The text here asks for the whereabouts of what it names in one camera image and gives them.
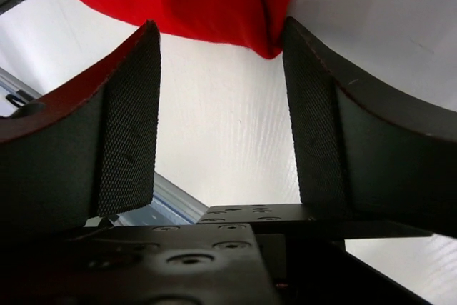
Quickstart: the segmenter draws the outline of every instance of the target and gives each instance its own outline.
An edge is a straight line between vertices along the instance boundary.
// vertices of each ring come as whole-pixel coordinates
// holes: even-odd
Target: white backdrop
[[[292,0],[291,14],[373,75],[457,110],[457,0]],[[38,91],[64,83],[135,28],[78,0],[0,16],[0,66]],[[206,205],[298,202],[279,56],[163,35],[156,171]],[[348,250],[435,304],[457,299],[457,244],[349,241]]]

